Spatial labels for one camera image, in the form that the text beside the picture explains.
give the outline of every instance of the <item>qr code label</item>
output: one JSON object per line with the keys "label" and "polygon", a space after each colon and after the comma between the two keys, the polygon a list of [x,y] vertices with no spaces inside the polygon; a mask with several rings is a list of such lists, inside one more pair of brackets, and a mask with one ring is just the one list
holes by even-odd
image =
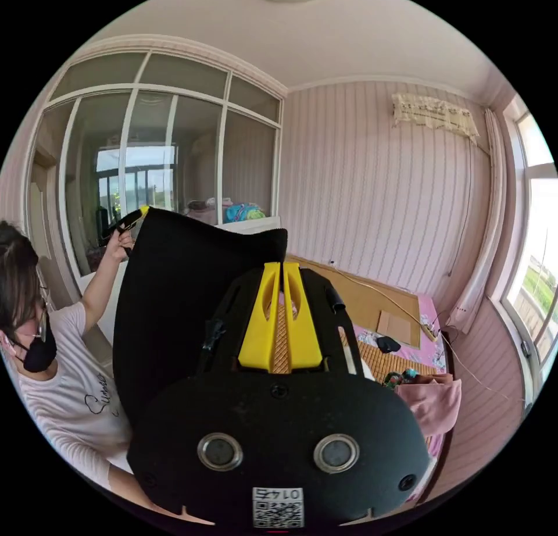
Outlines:
{"label": "qr code label", "polygon": [[302,528],[302,488],[253,488],[253,521],[256,528]]}

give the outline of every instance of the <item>white curtain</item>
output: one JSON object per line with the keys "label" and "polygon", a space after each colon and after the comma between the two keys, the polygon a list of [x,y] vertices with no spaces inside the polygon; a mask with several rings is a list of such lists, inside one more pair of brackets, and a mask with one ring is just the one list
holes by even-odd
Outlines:
{"label": "white curtain", "polygon": [[500,241],[506,197],[506,162],[502,132],[493,111],[487,109],[485,111],[485,118],[491,163],[491,193],[488,221],[481,250],[471,278],[465,286],[465,290],[459,296],[446,323],[448,326],[453,326],[465,334],[469,332],[484,296],[488,274]]}
{"label": "white curtain", "polygon": [[477,126],[467,108],[410,92],[396,92],[392,100],[396,125],[399,122],[415,122],[430,129],[444,128],[468,137],[477,146]]}

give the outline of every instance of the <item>electrical wire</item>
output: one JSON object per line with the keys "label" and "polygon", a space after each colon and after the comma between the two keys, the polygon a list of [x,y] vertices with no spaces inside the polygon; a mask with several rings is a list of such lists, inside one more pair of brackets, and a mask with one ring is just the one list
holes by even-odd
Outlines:
{"label": "electrical wire", "polygon": [[473,183],[473,153],[471,150],[471,145],[469,144],[469,182],[467,189],[467,206],[465,207],[465,219],[463,220],[463,227],[461,228],[461,233],[459,234],[459,243],[457,244],[457,251],[455,252],[455,257],[453,258],[453,263],[449,269],[448,276],[453,274],[453,268],[457,262],[457,257],[459,257],[459,251],[461,250],[461,243],[463,241],[463,234],[465,233],[465,228],[467,227],[467,218],[469,216],[469,206],[471,204],[471,184]]}
{"label": "electrical wire", "polygon": [[[359,280],[355,279],[355,278],[351,278],[348,274],[345,274],[343,271],[340,271],[337,267],[332,266],[332,269],[334,269],[337,273],[339,273],[341,276],[344,276],[345,278],[347,278],[348,280],[350,280],[351,282],[354,282],[355,284],[360,284],[361,286],[364,286],[365,288],[371,288],[372,290],[374,290],[375,292],[378,292],[379,294],[381,294],[382,296],[384,296],[384,298],[387,298],[390,302],[392,302],[394,305],[396,305],[401,311],[405,312],[409,317],[411,317],[411,319],[413,319],[413,321],[415,321],[421,328],[423,327],[423,324],[420,322],[419,319],[417,319],[412,313],[409,313],[406,309],[402,308],[397,302],[395,302],[392,298],[390,298],[386,293],[382,292],[379,288],[376,288],[374,286],[371,286],[370,284],[366,284],[365,282],[360,282]],[[506,396],[504,393],[497,391],[496,389],[492,389],[489,386],[485,385],[472,371],[470,371],[465,365],[464,363],[459,359],[459,356],[456,354],[455,350],[453,349],[451,343],[448,341],[448,339],[443,335],[443,332],[440,331],[438,333],[439,335],[441,335],[441,337],[445,340],[446,344],[448,345],[448,348],[452,351],[452,354],[455,356],[455,359],[460,363],[461,367],[463,369],[465,369],[465,371],[473,378],[475,379],[475,381],[477,383],[479,383],[480,386],[484,387],[485,389],[487,389],[488,391],[491,392],[495,392],[497,394],[499,394],[500,396],[503,396],[507,401],[510,400],[518,400],[521,402],[525,402],[524,398],[518,398],[518,399],[510,399],[509,396]]]}

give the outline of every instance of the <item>woman's hand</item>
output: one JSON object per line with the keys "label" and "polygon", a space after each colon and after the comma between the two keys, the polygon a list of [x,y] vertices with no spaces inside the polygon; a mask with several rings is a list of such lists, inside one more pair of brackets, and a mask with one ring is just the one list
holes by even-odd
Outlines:
{"label": "woman's hand", "polygon": [[120,234],[118,230],[115,230],[106,246],[105,254],[114,259],[117,263],[120,263],[126,258],[125,247],[133,249],[134,240],[132,239],[132,235],[128,230],[122,234]]}
{"label": "woman's hand", "polygon": [[187,520],[191,523],[211,524],[211,525],[215,524],[215,523],[211,523],[209,520],[204,520],[204,519],[199,519],[197,517],[192,517],[192,515],[190,515],[186,512],[186,507],[182,507],[182,513],[181,514],[171,513],[170,511],[167,511],[166,509],[163,509],[162,507],[159,507],[158,505],[155,505],[155,504],[153,504],[153,510],[157,511],[158,513],[161,513],[161,514],[165,514],[167,517],[174,517],[175,519]]}

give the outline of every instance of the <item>woman's hair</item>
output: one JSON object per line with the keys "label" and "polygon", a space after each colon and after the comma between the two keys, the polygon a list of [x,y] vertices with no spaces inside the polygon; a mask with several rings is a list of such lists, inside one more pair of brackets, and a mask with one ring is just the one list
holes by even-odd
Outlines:
{"label": "woman's hair", "polygon": [[37,276],[38,256],[15,226],[0,221],[0,330],[13,330],[35,315],[41,294]]}

